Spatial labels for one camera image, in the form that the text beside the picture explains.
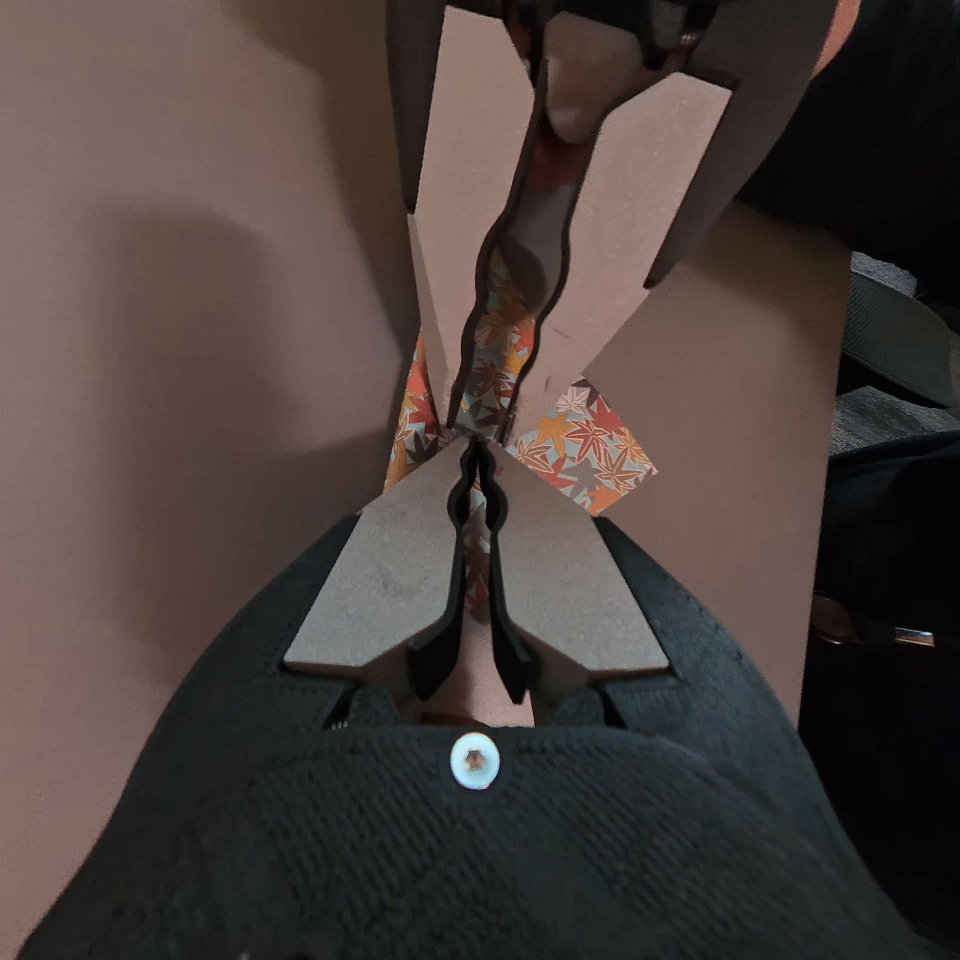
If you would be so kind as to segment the leaf-patterned origami paper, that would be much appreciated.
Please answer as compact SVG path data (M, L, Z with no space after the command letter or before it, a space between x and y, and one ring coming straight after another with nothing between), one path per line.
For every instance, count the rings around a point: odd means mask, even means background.
M497 438L519 374L531 357L535 320L498 253L490 265L487 294L455 428L442 426L434 411L425 338L418 335L384 491L443 450L456 433ZM656 473L621 417L584 377L567 388L533 429L515 437L507 452L593 517Z

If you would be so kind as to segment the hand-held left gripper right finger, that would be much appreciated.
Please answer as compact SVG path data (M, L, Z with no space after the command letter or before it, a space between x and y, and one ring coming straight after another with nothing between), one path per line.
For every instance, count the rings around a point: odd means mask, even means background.
M494 663L516 704L663 674L669 659L594 518L494 442L477 444Z

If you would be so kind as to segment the person's right hand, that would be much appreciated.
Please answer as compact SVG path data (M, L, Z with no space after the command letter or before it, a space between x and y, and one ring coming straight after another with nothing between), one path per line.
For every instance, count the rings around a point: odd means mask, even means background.
M570 11L547 24L545 112L556 137L581 146L615 102L644 74L642 47L630 30Z

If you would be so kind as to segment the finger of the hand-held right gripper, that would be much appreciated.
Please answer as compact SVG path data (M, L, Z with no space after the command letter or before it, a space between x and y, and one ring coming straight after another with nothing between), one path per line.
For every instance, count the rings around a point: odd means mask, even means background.
M501 439L534 428L643 304L732 93L673 73L606 114L562 228L558 286L538 318Z
M485 271L534 106L534 85L503 22L448 6L407 219L427 377L444 426L457 419L485 302Z

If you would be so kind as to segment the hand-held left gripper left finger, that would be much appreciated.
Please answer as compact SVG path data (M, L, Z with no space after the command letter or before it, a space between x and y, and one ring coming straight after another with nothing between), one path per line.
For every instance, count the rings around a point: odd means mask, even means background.
M429 700L460 652L478 441L455 439L354 519L283 658L291 671Z

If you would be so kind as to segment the black mesh office chair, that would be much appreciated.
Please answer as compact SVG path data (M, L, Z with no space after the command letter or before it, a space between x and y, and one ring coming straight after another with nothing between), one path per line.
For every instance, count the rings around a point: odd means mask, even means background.
M958 407L958 307L926 302L907 270L850 260L836 395L871 388L929 409Z

